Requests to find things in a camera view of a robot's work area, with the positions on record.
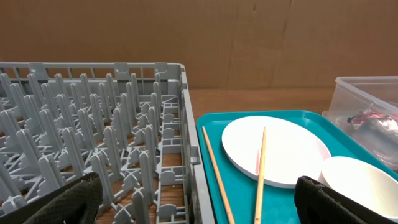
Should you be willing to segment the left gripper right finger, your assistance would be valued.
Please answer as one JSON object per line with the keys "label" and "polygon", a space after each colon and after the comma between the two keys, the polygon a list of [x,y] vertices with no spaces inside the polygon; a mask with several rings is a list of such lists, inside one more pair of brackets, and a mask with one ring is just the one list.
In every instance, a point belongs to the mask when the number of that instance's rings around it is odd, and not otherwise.
{"label": "left gripper right finger", "polygon": [[294,204],[301,224],[395,224],[308,176],[297,179]]}

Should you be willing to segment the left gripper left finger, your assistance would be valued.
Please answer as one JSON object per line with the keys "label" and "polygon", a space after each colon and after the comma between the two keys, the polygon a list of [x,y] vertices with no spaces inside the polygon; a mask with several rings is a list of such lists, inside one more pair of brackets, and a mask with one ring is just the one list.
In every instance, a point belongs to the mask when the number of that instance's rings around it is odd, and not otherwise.
{"label": "left gripper left finger", "polygon": [[1,224],[93,224],[102,202],[101,179],[91,172],[1,217]]}

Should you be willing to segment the red snack wrapper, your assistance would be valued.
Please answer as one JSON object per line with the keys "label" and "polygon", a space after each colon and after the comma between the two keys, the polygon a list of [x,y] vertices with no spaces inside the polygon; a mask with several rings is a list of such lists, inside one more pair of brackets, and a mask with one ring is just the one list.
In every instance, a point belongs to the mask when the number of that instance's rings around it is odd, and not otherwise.
{"label": "red snack wrapper", "polygon": [[397,121],[397,115],[383,114],[374,110],[369,110],[369,111],[362,111],[360,112],[360,114],[349,117],[347,119],[347,122],[351,123],[352,125],[362,125],[363,123],[366,123],[367,121],[372,119]]}

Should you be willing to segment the white tissue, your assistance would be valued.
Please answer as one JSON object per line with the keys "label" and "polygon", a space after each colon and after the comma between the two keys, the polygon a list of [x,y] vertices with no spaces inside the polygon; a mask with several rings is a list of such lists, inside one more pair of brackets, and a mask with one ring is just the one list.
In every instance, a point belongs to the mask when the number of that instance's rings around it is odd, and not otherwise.
{"label": "white tissue", "polygon": [[371,130],[377,132],[397,144],[397,121],[372,119],[354,128],[362,131]]}

